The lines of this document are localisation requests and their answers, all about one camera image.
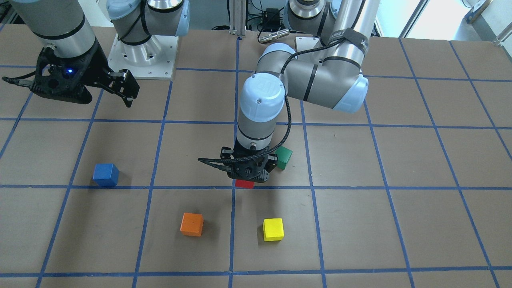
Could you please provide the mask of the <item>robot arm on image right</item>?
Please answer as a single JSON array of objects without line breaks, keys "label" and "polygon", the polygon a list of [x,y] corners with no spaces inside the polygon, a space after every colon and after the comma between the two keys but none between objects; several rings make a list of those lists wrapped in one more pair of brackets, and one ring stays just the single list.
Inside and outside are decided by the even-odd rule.
[{"label": "robot arm on image right", "polygon": [[378,0],[289,0],[287,27],[318,37],[318,44],[302,51],[284,43],[269,45],[243,85],[234,148],[223,148],[220,159],[200,161],[227,172],[242,163],[276,166],[275,152],[291,131],[289,97],[358,111],[369,87],[360,71],[378,6]]}]

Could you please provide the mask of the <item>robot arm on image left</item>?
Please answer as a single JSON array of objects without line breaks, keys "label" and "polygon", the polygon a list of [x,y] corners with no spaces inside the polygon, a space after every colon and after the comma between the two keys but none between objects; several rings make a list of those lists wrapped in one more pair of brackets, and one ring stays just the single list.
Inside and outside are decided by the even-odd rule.
[{"label": "robot arm on image left", "polygon": [[[113,70],[76,0],[12,0],[12,7],[42,42],[36,69],[2,80],[27,87],[49,100],[89,104],[87,87],[119,96],[131,107],[139,84],[129,69]],[[133,66],[163,58],[158,36],[185,36],[190,27],[188,0],[108,0],[108,16],[117,31],[122,56]]]}]

